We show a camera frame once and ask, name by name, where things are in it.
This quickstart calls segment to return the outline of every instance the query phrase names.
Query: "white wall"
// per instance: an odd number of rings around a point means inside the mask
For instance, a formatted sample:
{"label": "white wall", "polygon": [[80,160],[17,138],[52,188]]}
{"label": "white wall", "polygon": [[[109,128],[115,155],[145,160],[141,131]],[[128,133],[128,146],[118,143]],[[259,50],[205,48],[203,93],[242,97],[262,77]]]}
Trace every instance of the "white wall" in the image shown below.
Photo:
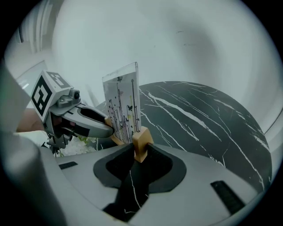
{"label": "white wall", "polygon": [[90,84],[99,102],[102,76],[137,61],[140,85],[214,87],[240,102],[263,132],[283,106],[277,52],[240,2],[65,0],[52,48],[62,75],[85,98]]}

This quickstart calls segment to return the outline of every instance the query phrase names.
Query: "black marble table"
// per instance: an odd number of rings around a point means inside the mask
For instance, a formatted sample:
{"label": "black marble table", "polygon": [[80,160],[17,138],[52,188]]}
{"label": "black marble table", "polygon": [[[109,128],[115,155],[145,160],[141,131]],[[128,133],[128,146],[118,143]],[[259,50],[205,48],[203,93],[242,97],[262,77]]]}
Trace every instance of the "black marble table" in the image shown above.
{"label": "black marble table", "polygon": [[[271,155],[258,123],[236,100],[188,82],[140,86],[141,124],[157,144],[206,156],[247,181],[257,192],[269,185]],[[106,103],[97,107],[107,114]],[[98,139],[99,150],[115,146]]]}

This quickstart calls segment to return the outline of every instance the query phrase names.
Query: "wooden stand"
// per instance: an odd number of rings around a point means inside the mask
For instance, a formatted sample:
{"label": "wooden stand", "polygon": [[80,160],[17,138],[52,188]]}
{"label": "wooden stand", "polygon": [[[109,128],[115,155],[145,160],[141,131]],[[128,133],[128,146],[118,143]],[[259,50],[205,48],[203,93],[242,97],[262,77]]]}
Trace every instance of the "wooden stand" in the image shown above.
{"label": "wooden stand", "polygon": [[[105,124],[111,126],[111,119],[109,117],[105,118]],[[119,140],[114,134],[111,136],[111,139],[117,144],[124,144],[121,140]],[[152,136],[147,127],[142,126],[140,132],[135,132],[133,135],[133,144],[134,144],[134,158],[138,162],[143,162],[147,156],[146,145],[148,143],[153,143]]]}

